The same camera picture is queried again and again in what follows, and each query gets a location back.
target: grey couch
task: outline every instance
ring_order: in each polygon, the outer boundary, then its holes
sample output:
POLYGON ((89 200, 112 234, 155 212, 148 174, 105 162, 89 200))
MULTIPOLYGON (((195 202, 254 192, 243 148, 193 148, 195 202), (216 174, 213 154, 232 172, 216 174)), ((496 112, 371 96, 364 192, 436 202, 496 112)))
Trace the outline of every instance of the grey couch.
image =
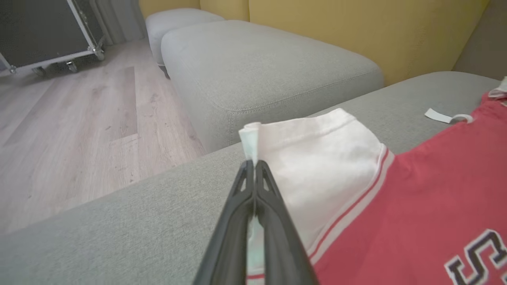
MULTIPOLYGON (((343 108, 395 153, 449 125, 424 117, 470 113, 499 81, 440 72, 321 111, 343 108)), ((189 284, 244 160, 241 144, 0 237, 0 284, 189 284)))

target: black panel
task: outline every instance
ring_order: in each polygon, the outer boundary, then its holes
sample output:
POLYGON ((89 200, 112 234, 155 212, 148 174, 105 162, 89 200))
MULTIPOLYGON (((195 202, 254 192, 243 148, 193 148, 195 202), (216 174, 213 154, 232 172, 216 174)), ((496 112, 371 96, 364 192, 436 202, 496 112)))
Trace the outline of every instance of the black panel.
POLYGON ((100 27, 97 18, 95 17, 90 0, 73 0, 73 2, 80 13, 81 19, 83 19, 83 22, 85 23, 90 38, 94 44, 97 45, 104 33, 102 32, 102 28, 100 27))
POLYGON ((9 64, 25 66, 87 48, 66 0, 0 0, 0 52, 9 64))

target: black case on wheels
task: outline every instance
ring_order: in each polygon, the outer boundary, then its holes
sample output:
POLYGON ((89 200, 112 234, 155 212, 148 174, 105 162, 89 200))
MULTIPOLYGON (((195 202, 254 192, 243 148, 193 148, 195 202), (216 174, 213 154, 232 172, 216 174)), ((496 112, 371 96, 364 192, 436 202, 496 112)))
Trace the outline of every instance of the black case on wheels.
POLYGON ((89 0, 0 0, 0 60, 11 73, 55 62, 77 72, 74 58, 104 59, 102 41, 89 0))

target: red stripe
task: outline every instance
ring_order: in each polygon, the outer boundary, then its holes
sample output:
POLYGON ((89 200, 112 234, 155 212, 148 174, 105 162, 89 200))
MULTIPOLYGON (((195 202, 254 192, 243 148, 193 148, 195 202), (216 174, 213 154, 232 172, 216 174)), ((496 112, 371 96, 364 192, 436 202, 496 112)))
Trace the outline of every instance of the red stripe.
MULTIPOLYGON (((359 197, 359 199, 354 202, 354 204, 352 204, 348 209, 347 211, 345 211, 343 214, 341 214, 334 222, 333 224, 328 228, 328 230, 325 232, 324 236, 322 237, 322 239, 320 239, 319 243, 317 244, 317 248, 313 251, 312 254, 310 254, 310 256, 308 257, 309 259, 311 259, 312 257, 315 256, 315 254, 317 254, 317 251, 319 250, 320 246, 322 245, 322 243, 324 242, 325 238, 328 237, 329 233, 332 231, 332 229, 336 226, 337 223, 339 223, 344 216, 346 216, 350 211, 352 211, 352 209, 354 209, 354 207, 359 204, 359 202, 361 202, 363 200, 363 198, 371 192, 371 190, 376 186, 379 178, 380 178, 380 175, 382 173, 382 169, 384 168, 384 162, 387 158, 387 156, 389 155, 389 150, 386 149, 386 152, 385 152, 385 155, 384 157, 382 158, 382 162, 380 163, 380 171, 378 172, 378 175, 377 175, 377 178, 375 179, 375 182, 373 182, 373 184, 370 186, 370 188, 368 188, 368 190, 366 192, 364 192, 361 197, 359 197)), ((249 275, 247 277, 247 279, 260 279, 260 278, 264 278, 264 274, 256 274, 256 275, 249 275)))

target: red and white jersey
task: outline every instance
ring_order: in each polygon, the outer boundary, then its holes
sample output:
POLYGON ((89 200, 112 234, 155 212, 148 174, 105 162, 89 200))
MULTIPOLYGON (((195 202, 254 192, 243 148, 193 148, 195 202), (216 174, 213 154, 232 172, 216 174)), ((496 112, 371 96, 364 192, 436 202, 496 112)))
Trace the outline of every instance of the red and white jersey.
MULTIPOLYGON (((270 165, 322 285, 507 284, 501 101, 485 94, 472 122, 397 156, 333 112, 247 125, 241 136, 247 157, 270 165)), ((250 283, 263 278, 259 236, 254 225, 250 283)))

